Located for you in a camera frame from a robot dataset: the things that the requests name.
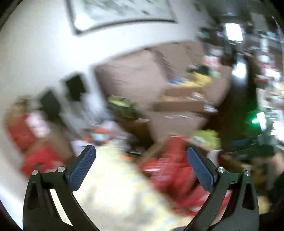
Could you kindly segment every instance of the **blue gripper pad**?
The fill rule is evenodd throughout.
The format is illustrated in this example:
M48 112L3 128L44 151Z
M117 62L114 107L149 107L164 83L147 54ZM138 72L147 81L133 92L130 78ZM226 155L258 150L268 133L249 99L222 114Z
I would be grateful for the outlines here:
M217 181L218 177L216 167L214 167L215 165L211 162L211 160L200 154L195 146L188 148L187 160L192 166L203 189L205 191L212 192L213 185Z
M71 192L80 188L95 158L95 147L87 145L81 154L67 166L66 178Z

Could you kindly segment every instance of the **open cardboard box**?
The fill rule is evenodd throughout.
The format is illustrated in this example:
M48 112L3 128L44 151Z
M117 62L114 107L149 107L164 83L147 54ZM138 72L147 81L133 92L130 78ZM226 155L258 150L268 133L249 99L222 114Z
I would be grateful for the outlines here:
M144 154L143 156L141 156L139 159L137 159L136 164L140 167L142 165L144 165L147 161L149 161L152 158L161 158L163 153L166 150L167 147L167 143L168 143L168 139L170 137L168 137L167 139L165 139L164 141L161 142L157 142L155 144L153 144ZM200 152L204 155L207 156L208 152L210 152L211 150L206 149L202 146L200 146L197 143L194 143L190 140L187 140L187 143L185 145L185 150L187 150L189 147L191 146L196 146L197 148L199 148Z
M185 98L178 101L164 101L163 96L170 97L192 97L194 92L203 94L201 87L171 87L164 89L162 95L154 103L154 111L158 112L204 112L204 106L206 104L206 99L190 99Z

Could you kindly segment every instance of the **white wall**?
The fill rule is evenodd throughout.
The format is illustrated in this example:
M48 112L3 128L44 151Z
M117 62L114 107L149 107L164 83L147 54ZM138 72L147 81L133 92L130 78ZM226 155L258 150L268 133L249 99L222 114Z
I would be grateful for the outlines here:
M198 27L210 20L195 10L192 0L171 0L178 24L148 22L103 28L77 36L73 33L66 0L24 0L0 31L0 120L18 95L36 96L46 86L59 93L61 78L73 71L86 74L92 104L102 108L91 65L125 52L167 41L195 40ZM17 170L22 157L0 128L0 156ZM15 194L23 201L25 184ZM14 190L9 182L5 187Z

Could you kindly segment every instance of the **dark floor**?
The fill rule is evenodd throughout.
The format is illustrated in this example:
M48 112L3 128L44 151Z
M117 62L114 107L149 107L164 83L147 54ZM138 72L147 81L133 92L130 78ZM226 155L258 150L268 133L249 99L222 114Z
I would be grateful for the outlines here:
M219 133L222 146L232 139L251 136L246 122L248 113L257 109L254 77L251 68L242 54L237 55L233 66L231 88L224 102L219 106L218 115L211 116L204 129Z

